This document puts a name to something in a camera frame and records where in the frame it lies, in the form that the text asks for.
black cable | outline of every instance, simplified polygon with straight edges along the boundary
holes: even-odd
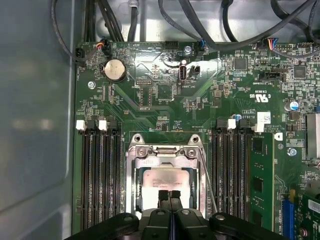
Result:
[[[277,49],[273,49],[272,50],[274,53],[276,54],[279,54],[281,56],[284,56],[288,59],[305,59],[305,58],[310,58],[312,56],[315,56],[315,55],[319,55],[320,54],[320,49],[319,50],[316,50],[316,51],[313,51],[313,52],[310,52],[310,53],[307,53],[307,54],[303,54],[303,55],[289,55],[285,52],[281,52]]]
[[[131,23],[128,33],[128,42],[133,42],[136,36],[136,29],[138,24],[138,9],[131,7]]]
[[[102,4],[102,1],[101,1],[101,0],[98,0],[97,3],[98,3],[98,6],[99,6],[99,8],[100,8],[102,17],[103,17],[103,19],[104,19],[104,21],[105,21],[105,26],[106,26],[106,28],[107,28],[108,31],[109,31],[111,40],[112,40],[113,42],[117,42],[118,39],[117,39],[117,37],[116,37],[115,29],[114,29],[114,27],[112,26],[112,23],[111,23],[111,21],[110,21],[110,19],[109,19],[109,16],[108,16],[108,14],[106,13],[105,7],[104,7],[104,5]]]
[[[312,25],[314,24],[314,18],[315,18],[315,13],[316,13],[316,9],[318,7],[320,0],[316,0],[316,2],[313,4],[311,11],[310,11],[310,16],[309,16],[309,26],[308,26],[308,32],[310,34],[311,39],[316,43],[316,44],[320,44],[320,39],[317,38],[314,33],[312,32]]]
[[[112,8],[108,2],[108,0],[101,0],[105,10],[106,10],[106,14],[108,15],[111,23],[112,23],[112,26],[114,28],[114,31],[115,31],[115,36],[117,37],[118,41],[119,42],[124,42],[124,37],[122,36],[122,33],[121,33],[121,29],[119,27],[119,24],[118,24],[118,21],[116,19],[116,16],[114,14],[114,11],[112,11]]]
[[[222,7],[222,23],[223,28],[228,36],[229,40],[231,42],[238,42],[238,40],[235,38],[234,34],[232,33],[230,26],[229,26],[229,20],[228,20],[228,11],[231,4],[234,3],[234,0],[222,0],[221,7]]]
[[[279,1],[278,0],[270,0],[271,3],[271,8],[274,12],[274,14],[280,18],[281,20],[286,19],[289,16],[289,13],[287,13],[280,5],[279,5]],[[305,24],[303,21],[301,21],[299,18],[294,18],[292,19],[290,22],[290,24],[293,24],[295,26],[297,26],[298,28],[300,28],[304,35],[305,38],[308,42],[311,41],[311,37],[309,34],[309,30],[308,30],[308,25]]]
[[[285,25],[287,25],[292,19],[298,16],[301,12],[303,12],[307,7],[309,7],[315,0],[307,0],[302,5],[300,5],[293,13],[291,13],[285,20],[282,20],[275,26],[271,27],[267,31],[252,37],[250,39],[240,41],[237,43],[229,43],[229,44],[216,44],[215,41],[212,40],[202,23],[200,22],[195,10],[190,4],[189,0],[179,0],[180,5],[188,18],[189,22],[192,24],[194,29],[199,33],[199,35],[206,41],[206,43],[214,50],[217,51],[232,51],[247,45],[259,42],[262,39],[265,39],[272,34],[276,33],[280,29],[282,29]]]
[[[166,22],[168,24],[170,24],[172,27],[174,27],[175,29],[179,30],[180,32],[183,32],[184,34],[188,35],[189,37],[197,40],[197,41],[201,41],[202,39],[196,35],[194,35],[193,33],[189,32],[188,30],[186,30],[185,28],[183,28],[182,26],[180,26],[178,23],[176,23],[165,11],[164,9],[164,0],[158,0],[158,5],[159,5],[159,9],[160,9],[160,13],[162,15],[162,17],[164,18],[164,20],[166,20]]]
[[[58,0],[51,0],[51,8],[50,8],[50,16],[51,16],[51,20],[52,20],[52,26],[53,26],[53,30],[54,30],[54,34],[56,35],[56,38],[59,41],[59,44],[61,45],[62,49],[75,61],[78,62],[85,62],[87,60],[89,60],[97,51],[98,49],[95,48],[94,50],[90,51],[85,57],[78,57],[75,54],[73,54],[68,47],[66,46],[59,28],[58,28],[58,24],[57,24],[57,18],[56,18],[56,5],[57,5],[57,1]]]

wire bundle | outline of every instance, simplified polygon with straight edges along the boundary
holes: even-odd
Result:
[[[269,49],[273,51],[276,48],[276,44],[278,42],[278,38],[268,38]]]

white sticker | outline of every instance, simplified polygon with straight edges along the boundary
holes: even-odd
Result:
[[[271,113],[269,111],[258,111],[256,115],[256,122],[271,124]]]
[[[312,201],[312,200],[308,200],[308,207],[312,211],[315,211],[318,214],[320,214],[320,204],[319,203]]]

integrated circuit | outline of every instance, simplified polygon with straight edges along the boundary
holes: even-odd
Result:
[[[256,225],[263,226],[263,217],[259,212],[255,210],[252,213],[252,220]]]
[[[260,179],[260,178],[258,178],[258,177],[254,177],[253,178],[253,183],[252,183],[252,185],[253,185],[253,189],[254,190],[256,190],[256,191],[258,191],[258,192],[260,192],[260,193],[262,193],[263,192],[263,190],[264,190],[264,181],[262,180],[262,179]]]
[[[256,153],[262,153],[264,150],[264,141],[262,138],[254,138],[252,140],[252,150]]]
[[[235,70],[247,70],[247,59],[246,58],[235,58],[234,59]]]
[[[295,79],[305,79],[307,76],[307,70],[305,66],[295,66],[293,68],[293,77]]]

connector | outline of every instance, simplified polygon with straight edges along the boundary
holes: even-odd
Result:
[[[295,205],[288,199],[282,201],[282,235],[290,240],[295,239],[294,235]]]

